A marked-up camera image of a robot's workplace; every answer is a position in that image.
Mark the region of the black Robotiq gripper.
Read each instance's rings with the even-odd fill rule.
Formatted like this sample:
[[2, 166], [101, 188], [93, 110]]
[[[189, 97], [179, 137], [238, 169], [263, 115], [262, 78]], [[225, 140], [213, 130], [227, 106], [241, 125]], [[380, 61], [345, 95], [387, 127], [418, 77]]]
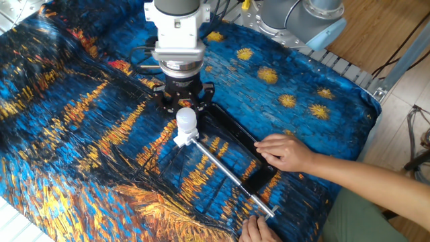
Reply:
[[191, 77], [165, 77], [165, 85], [154, 86], [153, 95], [159, 107], [166, 112], [176, 113], [181, 106], [179, 98], [189, 95], [194, 110], [201, 112], [210, 105], [215, 93], [213, 82], [202, 83], [200, 74]]

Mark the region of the person's left hand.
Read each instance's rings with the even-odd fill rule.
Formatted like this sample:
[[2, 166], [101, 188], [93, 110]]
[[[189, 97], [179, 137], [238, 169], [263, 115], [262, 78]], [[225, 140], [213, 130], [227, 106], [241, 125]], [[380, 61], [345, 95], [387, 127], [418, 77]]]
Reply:
[[251, 216], [242, 224], [242, 233], [239, 242], [282, 242], [265, 222], [265, 217]]

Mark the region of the person's right hand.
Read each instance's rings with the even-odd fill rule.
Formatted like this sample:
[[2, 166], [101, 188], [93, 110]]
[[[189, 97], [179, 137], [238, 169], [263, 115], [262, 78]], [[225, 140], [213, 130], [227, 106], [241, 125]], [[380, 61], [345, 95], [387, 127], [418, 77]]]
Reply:
[[317, 156], [296, 137], [286, 134], [271, 134], [254, 146], [270, 165], [282, 171], [307, 171]]

